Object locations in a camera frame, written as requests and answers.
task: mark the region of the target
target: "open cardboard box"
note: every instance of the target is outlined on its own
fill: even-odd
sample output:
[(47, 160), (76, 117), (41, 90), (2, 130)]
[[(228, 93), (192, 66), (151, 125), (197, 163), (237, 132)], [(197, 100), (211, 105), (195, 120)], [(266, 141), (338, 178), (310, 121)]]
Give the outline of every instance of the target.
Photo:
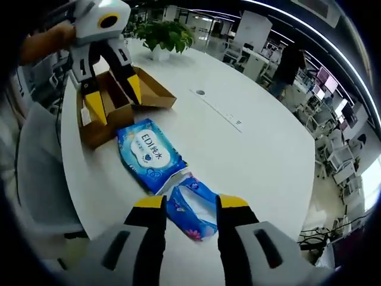
[(134, 67), (133, 70), (139, 78), (140, 94), (142, 96), (141, 106), (172, 107), (176, 101), (176, 97), (173, 94), (140, 67)]
[[(160, 85), (153, 77), (138, 67), (134, 67), (140, 81), (142, 95), (141, 106), (156, 106), (170, 108), (176, 101), (176, 97)], [(91, 122), (82, 124), (81, 109), (83, 97), (80, 91), (77, 93), (77, 118), (81, 140), (91, 149), (113, 139), (116, 130), (133, 125), (132, 101), (128, 98), (120, 85), (115, 81), (112, 73), (106, 71), (96, 76), (99, 91), (102, 97), (107, 124), (104, 125), (89, 108)]]

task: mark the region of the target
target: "blue floral tissue packet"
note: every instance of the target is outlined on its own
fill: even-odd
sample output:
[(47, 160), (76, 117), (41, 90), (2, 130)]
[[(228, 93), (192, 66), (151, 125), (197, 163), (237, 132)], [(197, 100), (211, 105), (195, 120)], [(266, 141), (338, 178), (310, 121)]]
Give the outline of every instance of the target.
[(187, 173), (171, 190), (167, 214), (189, 238), (202, 241), (217, 232), (216, 196)]

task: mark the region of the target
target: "person's arm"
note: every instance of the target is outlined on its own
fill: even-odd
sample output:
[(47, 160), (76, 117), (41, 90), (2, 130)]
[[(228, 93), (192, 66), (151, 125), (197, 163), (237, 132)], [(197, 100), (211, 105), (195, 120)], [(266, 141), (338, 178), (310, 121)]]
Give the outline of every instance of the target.
[(33, 63), (53, 52), (67, 48), (75, 38), (76, 30), (68, 23), (58, 24), (44, 33), (28, 37), (21, 46), (20, 65)]

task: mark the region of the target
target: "blue wet wipes package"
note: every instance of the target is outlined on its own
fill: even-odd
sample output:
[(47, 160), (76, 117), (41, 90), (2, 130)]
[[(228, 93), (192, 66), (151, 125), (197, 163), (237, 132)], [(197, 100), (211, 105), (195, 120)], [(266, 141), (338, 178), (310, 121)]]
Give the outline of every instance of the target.
[(150, 119), (119, 129), (117, 136), (122, 160), (154, 194), (186, 167), (182, 157)]

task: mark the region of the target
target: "white tabletop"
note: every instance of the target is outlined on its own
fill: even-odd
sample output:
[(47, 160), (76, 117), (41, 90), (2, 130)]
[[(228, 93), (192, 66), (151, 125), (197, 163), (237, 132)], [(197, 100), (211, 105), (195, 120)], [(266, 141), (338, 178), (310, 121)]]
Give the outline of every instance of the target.
[[(177, 97), (172, 109), (136, 114), (135, 121), (151, 118), (199, 180), (216, 193), (242, 197), (260, 221), (270, 221), (296, 240), (314, 180), (314, 140), (302, 124), (262, 87), (207, 54), (190, 49), (156, 63), (141, 43), (133, 41), (129, 49), (134, 65)], [(95, 66), (96, 73), (107, 69), (103, 59)], [(244, 131), (200, 99), (194, 93), (199, 89), (223, 110), (237, 114)], [(123, 167), (116, 139), (95, 151), (81, 144), (70, 80), (61, 145), (71, 199), (89, 238), (123, 223), (146, 194)], [(168, 220), (161, 285), (224, 285), (217, 237), (195, 243)]]

